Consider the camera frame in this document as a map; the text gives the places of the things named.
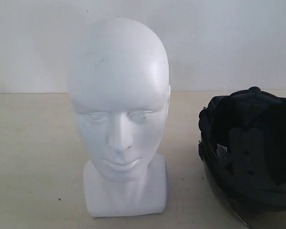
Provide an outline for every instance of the mannequin chin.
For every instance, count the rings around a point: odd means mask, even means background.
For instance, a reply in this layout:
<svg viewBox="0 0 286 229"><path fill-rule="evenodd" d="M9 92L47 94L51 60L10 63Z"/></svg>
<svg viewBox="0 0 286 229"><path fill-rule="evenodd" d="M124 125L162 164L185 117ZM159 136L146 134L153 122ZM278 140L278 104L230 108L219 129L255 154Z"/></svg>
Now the mannequin chin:
<svg viewBox="0 0 286 229"><path fill-rule="evenodd" d="M156 151L171 89L160 39L137 21L95 22L74 45L68 91L91 158L84 169L89 213L161 213L167 171Z"/></svg>

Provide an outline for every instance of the mannequin base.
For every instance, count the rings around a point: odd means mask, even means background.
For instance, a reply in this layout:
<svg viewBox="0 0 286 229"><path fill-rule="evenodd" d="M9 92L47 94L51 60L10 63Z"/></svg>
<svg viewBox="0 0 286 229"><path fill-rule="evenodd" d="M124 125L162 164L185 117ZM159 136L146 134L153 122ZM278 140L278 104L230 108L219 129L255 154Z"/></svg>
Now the mannequin base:
<svg viewBox="0 0 286 229"><path fill-rule="evenodd" d="M164 156L156 153L144 177L130 183L105 179L88 161L84 168L87 210L93 217L123 217L162 213L168 183Z"/></svg>

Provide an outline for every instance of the mannequin face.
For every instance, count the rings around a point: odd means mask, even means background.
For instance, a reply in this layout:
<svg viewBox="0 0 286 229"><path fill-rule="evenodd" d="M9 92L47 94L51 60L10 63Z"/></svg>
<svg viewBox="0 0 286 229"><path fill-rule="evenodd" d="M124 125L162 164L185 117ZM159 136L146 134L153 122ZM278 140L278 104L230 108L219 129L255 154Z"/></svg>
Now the mannequin face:
<svg viewBox="0 0 286 229"><path fill-rule="evenodd" d="M89 42L97 45L93 52L83 46L69 94L93 165L108 180L131 182L146 171L162 139L170 99L167 56L159 38L138 22L95 28Z"/></svg>

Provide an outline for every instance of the mannequin eye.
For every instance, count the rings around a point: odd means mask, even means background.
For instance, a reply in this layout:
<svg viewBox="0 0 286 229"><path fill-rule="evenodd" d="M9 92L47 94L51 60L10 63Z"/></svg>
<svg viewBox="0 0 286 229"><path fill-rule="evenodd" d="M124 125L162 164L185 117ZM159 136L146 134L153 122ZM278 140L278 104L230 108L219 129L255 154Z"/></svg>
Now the mannequin eye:
<svg viewBox="0 0 286 229"><path fill-rule="evenodd" d="M93 112L93 113L87 114L87 116L92 121L98 122L98 121L102 121L103 119L105 119L108 115L106 112Z"/></svg>
<svg viewBox="0 0 286 229"><path fill-rule="evenodd" d="M129 114L129 117L135 122L144 122L148 120L150 115L154 112L155 111L136 111L136 112L131 112Z"/></svg>

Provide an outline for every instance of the mannequin nose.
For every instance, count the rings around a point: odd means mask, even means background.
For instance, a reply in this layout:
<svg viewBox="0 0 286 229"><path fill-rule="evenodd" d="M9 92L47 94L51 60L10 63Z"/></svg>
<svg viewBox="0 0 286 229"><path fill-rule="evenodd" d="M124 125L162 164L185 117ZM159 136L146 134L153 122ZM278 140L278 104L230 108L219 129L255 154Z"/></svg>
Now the mannequin nose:
<svg viewBox="0 0 286 229"><path fill-rule="evenodd" d="M130 126L126 117L115 117L108 133L108 145L116 152L123 153L133 144Z"/></svg>

